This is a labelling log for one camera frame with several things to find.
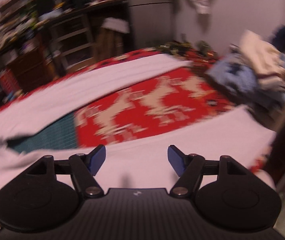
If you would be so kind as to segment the white cloth garment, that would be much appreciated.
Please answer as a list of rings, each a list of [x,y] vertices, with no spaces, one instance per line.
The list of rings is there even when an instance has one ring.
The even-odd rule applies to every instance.
[[[67,159],[75,150],[38,150],[19,154],[7,140],[35,135],[64,115],[119,89],[188,66],[188,61],[157,54],[67,77],[0,111],[0,189],[44,155]],[[271,143],[275,133],[260,125],[244,106],[184,128],[107,146],[107,159],[98,172],[103,189],[110,187],[171,188],[175,174],[167,148],[207,159],[230,155],[249,167]]]

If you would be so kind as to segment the pile of folded clothes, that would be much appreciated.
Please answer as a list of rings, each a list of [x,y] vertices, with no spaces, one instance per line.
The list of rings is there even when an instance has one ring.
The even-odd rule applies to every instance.
[[[210,81],[240,103],[266,109],[285,104],[285,26],[270,42],[245,30],[239,44],[216,62],[206,75]]]

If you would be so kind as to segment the green cutting mat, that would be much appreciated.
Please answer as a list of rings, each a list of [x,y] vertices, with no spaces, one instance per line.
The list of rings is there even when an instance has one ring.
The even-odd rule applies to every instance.
[[[77,148],[78,140],[74,125],[74,113],[63,116],[35,135],[8,140],[7,145],[8,148],[18,153]]]

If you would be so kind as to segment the red patterned knit blanket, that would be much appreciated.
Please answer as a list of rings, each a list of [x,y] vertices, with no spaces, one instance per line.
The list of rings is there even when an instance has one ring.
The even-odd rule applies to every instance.
[[[118,63],[112,60],[106,67],[115,64]],[[78,147],[70,150],[75,150],[75,154],[87,153],[99,144],[107,148],[153,137],[210,120],[236,108],[228,106],[212,88],[201,84],[200,78],[189,72],[190,66],[189,62],[183,69],[140,81],[72,111]],[[76,74],[100,68],[103,67],[93,65]]]

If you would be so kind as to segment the green plant decoration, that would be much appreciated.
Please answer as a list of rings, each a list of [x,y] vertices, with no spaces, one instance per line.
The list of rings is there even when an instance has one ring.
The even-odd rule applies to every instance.
[[[206,59],[218,59],[218,54],[204,40],[200,40],[194,47],[190,42],[171,41],[157,47],[157,50],[175,56],[200,56]]]

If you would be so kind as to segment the white drawer shelf unit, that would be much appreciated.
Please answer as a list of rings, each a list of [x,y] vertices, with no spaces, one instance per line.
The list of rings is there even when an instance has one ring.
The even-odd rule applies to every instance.
[[[85,15],[64,18],[50,28],[53,46],[67,72],[94,62],[94,41]]]

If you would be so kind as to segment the grey refrigerator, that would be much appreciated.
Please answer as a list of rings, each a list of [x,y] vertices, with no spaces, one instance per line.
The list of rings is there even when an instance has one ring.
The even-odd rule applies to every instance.
[[[128,0],[136,48],[154,47],[173,38],[172,0]]]

